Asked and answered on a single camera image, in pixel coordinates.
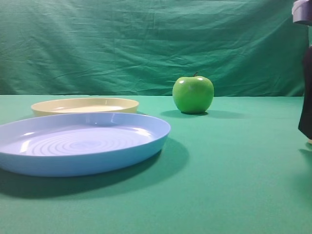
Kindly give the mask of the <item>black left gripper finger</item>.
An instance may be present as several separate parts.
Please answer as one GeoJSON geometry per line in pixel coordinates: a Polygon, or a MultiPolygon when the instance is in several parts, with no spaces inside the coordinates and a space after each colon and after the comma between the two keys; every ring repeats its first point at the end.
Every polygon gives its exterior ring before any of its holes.
{"type": "Polygon", "coordinates": [[[304,100],[298,129],[309,140],[312,139],[312,47],[310,46],[303,58],[304,100]]]}

